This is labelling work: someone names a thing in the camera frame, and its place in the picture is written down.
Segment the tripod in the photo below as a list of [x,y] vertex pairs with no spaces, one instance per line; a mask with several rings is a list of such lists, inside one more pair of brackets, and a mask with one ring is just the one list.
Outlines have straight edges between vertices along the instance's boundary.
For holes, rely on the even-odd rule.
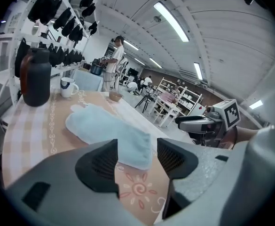
[[148,103],[149,103],[149,100],[150,100],[150,98],[151,98],[151,95],[152,95],[152,93],[149,93],[149,92],[147,92],[146,91],[146,95],[141,99],[141,101],[135,106],[135,108],[136,107],[138,107],[138,106],[140,106],[141,104],[142,104],[142,102],[145,102],[145,105],[144,105],[144,107],[143,107],[143,110],[142,110],[142,113],[144,113],[144,111],[148,108]]

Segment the brown bottle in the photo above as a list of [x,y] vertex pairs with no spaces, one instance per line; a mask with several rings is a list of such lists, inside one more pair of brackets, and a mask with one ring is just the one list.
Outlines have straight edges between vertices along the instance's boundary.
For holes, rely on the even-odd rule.
[[20,88],[29,106],[43,105],[49,99],[52,66],[48,58],[47,49],[31,48],[21,62]]

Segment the small bowl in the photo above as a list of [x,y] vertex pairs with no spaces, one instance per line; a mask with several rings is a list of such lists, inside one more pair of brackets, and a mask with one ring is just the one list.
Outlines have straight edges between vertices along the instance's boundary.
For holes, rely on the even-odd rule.
[[115,91],[110,91],[109,92],[109,98],[110,98],[110,100],[118,102],[121,98],[123,98],[123,95],[119,94],[119,93],[117,93]]

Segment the beige tablecloth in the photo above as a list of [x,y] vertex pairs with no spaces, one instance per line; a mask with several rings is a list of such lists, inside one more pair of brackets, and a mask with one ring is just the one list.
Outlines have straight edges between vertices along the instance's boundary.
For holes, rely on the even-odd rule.
[[164,205],[169,178],[157,158],[157,138],[167,136],[134,110],[123,99],[109,100],[108,93],[87,92],[65,99],[55,90],[47,103],[29,107],[21,98],[8,126],[3,147],[3,177],[9,186],[44,158],[75,148],[88,146],[65,127],[65,120],[78,106],[92,103],[132,126],[151,134],[153,163],[149,171],[118,163],[115,182],[119,185],[124,208],[146,225],[152,225]]

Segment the white mug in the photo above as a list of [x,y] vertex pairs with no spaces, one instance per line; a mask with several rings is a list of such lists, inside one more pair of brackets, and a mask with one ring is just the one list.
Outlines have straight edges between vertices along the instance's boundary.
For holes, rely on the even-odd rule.
[[75,84],[75,80],[68,77],[62,77],[60,79],[60,93],[64,98],[71,97],[77,94],[79,91],[79,87]]

